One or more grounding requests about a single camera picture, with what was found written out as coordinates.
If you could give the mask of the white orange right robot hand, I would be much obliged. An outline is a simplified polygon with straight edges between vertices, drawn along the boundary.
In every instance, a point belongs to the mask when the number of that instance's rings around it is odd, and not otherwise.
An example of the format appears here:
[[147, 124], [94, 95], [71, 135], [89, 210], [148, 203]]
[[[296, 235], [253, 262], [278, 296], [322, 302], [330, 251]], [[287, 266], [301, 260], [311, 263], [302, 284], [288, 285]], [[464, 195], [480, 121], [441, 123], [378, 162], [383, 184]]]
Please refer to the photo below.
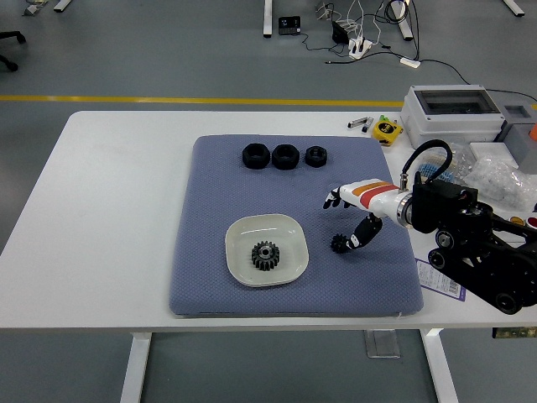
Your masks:
[[331, 240], [331, 249], [343, 254], [367, 245], [381, 230], [383, 217], [389, 217], [402, 227], [410, 228], [412, 224], [407, 218], [407, 212], [411, 198], [410, 191], [402, 191], [398, 186], [380, 179], [353, 182], [333, 189], [325, 199], [324, 209], [337, 207], [343, 202], [345, 208], [358, 207], [368, 215], [350, 237], [336, 234]]

